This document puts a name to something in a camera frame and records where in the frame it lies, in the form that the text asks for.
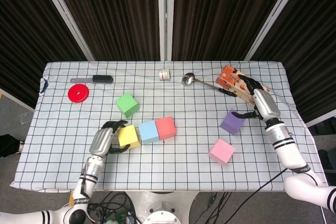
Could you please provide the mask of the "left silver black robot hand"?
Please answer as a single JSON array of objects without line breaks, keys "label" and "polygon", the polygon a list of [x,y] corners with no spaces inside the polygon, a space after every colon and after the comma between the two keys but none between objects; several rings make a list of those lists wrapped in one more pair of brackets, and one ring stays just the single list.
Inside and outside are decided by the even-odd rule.
[{"label": "left silver black robot hand", "polygon": [[123,153],[127,151],[130,148],[130,144],[127,144],[122,148],[112,147],[112,139],[115,132],[119,128],[124,128],[125,124],[127,124],[127,121],[125,120],[106,122],[95,134],[89,148],[90,154],[104,158],[109,154]]}]

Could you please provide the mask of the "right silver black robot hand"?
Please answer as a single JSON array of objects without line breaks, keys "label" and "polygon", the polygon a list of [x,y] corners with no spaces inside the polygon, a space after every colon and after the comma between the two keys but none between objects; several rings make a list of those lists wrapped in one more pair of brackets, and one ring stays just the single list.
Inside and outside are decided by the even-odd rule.
[{"label": "right silver black robot hand", "polygon": [[243,99],[254,107],[254,111],[245,114],[232,112],[232,114],[240,119],[259,118],[266,124],[273,121],[278,122],[280,111],[269,92],[258,81],[246,75],[239,74],[238,77],[245,84],[245,90],[248,91],[243,95]]}]

